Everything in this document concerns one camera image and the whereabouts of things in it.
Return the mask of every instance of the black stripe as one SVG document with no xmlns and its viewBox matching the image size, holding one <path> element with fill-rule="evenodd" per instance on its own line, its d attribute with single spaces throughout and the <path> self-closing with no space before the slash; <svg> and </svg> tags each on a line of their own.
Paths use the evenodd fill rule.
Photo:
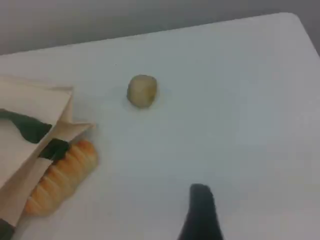
<svg viewBox="0 0 320 240">
<path fill-rule="evenodd" d="M 66 152 L 69 150 L 69 143 L 57 138 L 53 138 L 47 146 L 42 150 L 39 158 L 44 158 L 56 163 L 65 157 Z"/>
<path fill-rule="evenodd" d="M 0 240 L 10 240 L 15 233 L 15 227 L 0 218 Z"/>
<path fill-rule="evenodd" d="M 38 144 L 52 128 L 38 119 L 0 108 L 0 119 L 10 120 L 20 131 L 22 137 L 30 143 Z"/>
</svg>

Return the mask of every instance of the baked good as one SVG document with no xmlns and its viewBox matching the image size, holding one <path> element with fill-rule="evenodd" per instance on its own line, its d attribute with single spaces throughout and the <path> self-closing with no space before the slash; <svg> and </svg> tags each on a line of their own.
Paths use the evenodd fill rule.
<svg viewBox="0 0 320 240">
<path fill-rule="evenodd" d="M 49 215 L 74 193 L 97 164 L 97 152 L 91 142 L 81 140 L 71 144 L 65 157 L 51 165 L 34 188 L 27 199 L 25 212 L 36 216 Z"/>
<path fill-rule="evenodd" d="M 134 106 L 148 108 L 157 94 L 157 80 L 153 76 L 137 75 L 129 83 L 126 97 Z"/>
</svg>

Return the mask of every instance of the croissant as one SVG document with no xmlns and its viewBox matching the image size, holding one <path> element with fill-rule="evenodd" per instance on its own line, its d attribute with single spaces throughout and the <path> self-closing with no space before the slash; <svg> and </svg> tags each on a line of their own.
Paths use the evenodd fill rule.
<svg viewBox="0 0 320 240">
<path fill-rule="evenodd" d="M 97 152 L 91 142 L 81 140 L 71 144 L 65 157 L 51 165 L 33 189 L 27 199 L 25 212 L 36 216 L 51 214 L 74 193 L 97 164 Z"/>
</svg>

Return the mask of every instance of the round pastry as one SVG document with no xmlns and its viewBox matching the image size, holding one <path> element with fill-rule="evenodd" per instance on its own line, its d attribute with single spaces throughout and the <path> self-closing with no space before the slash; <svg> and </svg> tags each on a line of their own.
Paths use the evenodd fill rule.
<svg viewBox="0 0 320 240">
<path fill-rule="evenodd" d="M 157 80 L 152 76 L 137 75 L 129 83 L 128 100 L 138 108 L 148 108 L 154 102 L 157 93 Z"/>
</svg>

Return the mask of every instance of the bread roll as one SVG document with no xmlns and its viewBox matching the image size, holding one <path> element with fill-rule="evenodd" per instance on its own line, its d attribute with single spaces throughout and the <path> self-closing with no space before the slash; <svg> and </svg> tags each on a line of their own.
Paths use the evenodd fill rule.
<svg viewBox="0 0 320 240">
<path fill-rule="evenodd" d="M 25 212 L 36 216 L 49 215 L 74 193 L 97 164 L 98 156 L 92 143 L 81 140 L 71 144 L 65 157 L 51 165 L 34 188 L 26 202 Z"/>
</svg>

